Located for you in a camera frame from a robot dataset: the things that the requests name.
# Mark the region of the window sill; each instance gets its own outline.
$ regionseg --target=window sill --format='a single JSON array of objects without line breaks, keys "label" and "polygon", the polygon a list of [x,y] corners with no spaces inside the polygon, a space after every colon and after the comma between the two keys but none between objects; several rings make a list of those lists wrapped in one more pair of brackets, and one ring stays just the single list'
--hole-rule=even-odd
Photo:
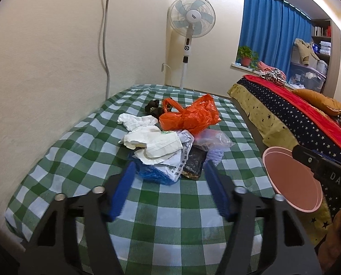
[{"label": "window sill", "polygon": [[235,63],[232,63],[232,64],[230,65],[230,68],[232,68],[232,67],[235,67],[235,68],[238,68],[238,69],[241,69],[241,70],[245,70],[245,71],[248,71],[248,72],[252,72],[252,73],[254,73],[254,74],[258,74],[258,75],[260,75],[260,74],[261,74],[261,72],[260,72],[260,71],[253,70],[253,69],[251,69],[251,68],[247,68],[247,67],[244,67],[244,66],[241,66],[241,65],[235,64]]}]

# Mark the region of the screw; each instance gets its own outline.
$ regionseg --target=screw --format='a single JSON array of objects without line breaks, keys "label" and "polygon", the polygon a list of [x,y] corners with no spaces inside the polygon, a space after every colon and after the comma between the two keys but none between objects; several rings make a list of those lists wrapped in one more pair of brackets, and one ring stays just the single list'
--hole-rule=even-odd
[{"label": "screw", "polygon": [[283,202],[285,200],[285,198],[282,194],[275,194],[275,196],[273,198],[275,200],[277,200],[278,202]]},{"label": "screw", "polygon": [[247,193],[247,189],[243,186],[237,186],[234,188],[234,191],[236,193],[239,193],[239,194],[246,194]]},{"label": "screw", "polygon": [[66,195],[63,193],[59,193],[55,195],[55,201],[63,201],[66,198]]},{"label": "screw", "polygon": [[105,188],[103,186],[96,186],[92,189],[93,193],[95,194],[103,193],[104,190]]}]

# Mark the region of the standing fan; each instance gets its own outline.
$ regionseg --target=standing fan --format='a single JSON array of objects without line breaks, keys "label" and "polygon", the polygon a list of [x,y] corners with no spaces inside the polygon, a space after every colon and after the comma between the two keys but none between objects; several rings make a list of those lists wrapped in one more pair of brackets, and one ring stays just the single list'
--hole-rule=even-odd
[{"label": "standing fan", "polygon": [[169,8],[170,25],[186,37],[183,48],[183,70],[180,88],[187,75],[188,57],[191,55],[192,38],[206,35],[215,25],[215,11],[208,0],[175,0]]}]

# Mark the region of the potted plant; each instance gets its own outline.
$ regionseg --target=potted plant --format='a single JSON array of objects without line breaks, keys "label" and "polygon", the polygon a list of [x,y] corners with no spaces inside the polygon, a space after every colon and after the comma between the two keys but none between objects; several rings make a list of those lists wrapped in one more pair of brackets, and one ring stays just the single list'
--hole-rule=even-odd
[{"label": "potted plant", "polygon": [[243,47],[238,47],[237,59],[241,59],[240,63],[242,66],[254,69],[257,67],[258,53],[244,45]]}]

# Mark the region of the blanket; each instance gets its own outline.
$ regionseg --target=blanket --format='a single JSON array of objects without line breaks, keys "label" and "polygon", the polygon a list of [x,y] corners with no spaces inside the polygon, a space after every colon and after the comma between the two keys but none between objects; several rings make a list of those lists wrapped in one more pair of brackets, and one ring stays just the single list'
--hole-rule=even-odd
[{"label": "blanket", "polygon": [[[240,103],[268,147],[292,150],[301,144],[341,163],[341,128],[287,89],[246,75],[232,86],[229,95]],[[298,214],[314,245],[325,236],[341,208],[341,197],[328,187],[322,190],[324,201],[319,210]]]},{"label": "blanket", "polygon": [[[171,97],[183,106],[204,95],[159,85],[136,85],[108,99],[103,106],[60,138],[28,173],[6,211],[10,229],[29,241],[57,193],[68,197],[102,185],[124,167],[129,149],[119,144],[127,133],[117,123],[129,113],[145,116],[151,100]],[[259,196],[274,194],[261,154],[239,112],[227,99],[213,96],[222,119],[210,128],[222,130],[236,144],[217,166],[236,185]],[[255,223],[251,270],[261,249],[263,220]],[[84,271],[90,272],[82,220],[77,220]],[[135,177],[122,214],[108,231],[126,274],[213,274],[220,262],[232,224],[218,214],[202,174],[199,181],[180,179],[171,186]]]}]

